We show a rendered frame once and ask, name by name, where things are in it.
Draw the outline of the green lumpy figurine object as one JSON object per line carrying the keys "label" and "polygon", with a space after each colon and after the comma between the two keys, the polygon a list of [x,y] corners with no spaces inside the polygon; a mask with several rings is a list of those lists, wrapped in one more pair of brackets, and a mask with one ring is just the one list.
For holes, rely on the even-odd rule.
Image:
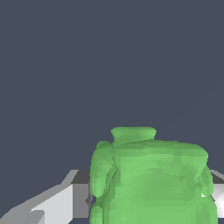
{"label": "green lumpy figurine object", "polygon": [[115,127],[90,166],[90,224],[218,224],[208,153],[155,138],[152,127]]}

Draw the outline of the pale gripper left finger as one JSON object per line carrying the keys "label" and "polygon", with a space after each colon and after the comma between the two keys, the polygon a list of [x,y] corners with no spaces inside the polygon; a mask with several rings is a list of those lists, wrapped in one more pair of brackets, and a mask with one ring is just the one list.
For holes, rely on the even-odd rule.
{"label": "pale gripper left finger", "polygon": [[59,185],[13,207],[0,224],[68,224],[89,216],[92,199],[90,171],[71,170]]}

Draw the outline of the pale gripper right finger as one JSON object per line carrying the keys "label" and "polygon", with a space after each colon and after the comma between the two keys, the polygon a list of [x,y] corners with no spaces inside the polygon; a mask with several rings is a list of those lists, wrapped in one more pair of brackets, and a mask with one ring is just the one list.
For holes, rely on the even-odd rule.
{"label": "pale gripper right finger", "polygon": [[211,170],[213,176],[213,194],[214,203],[217,206],[217,215],[224,218],[224,174],[216,170]]}

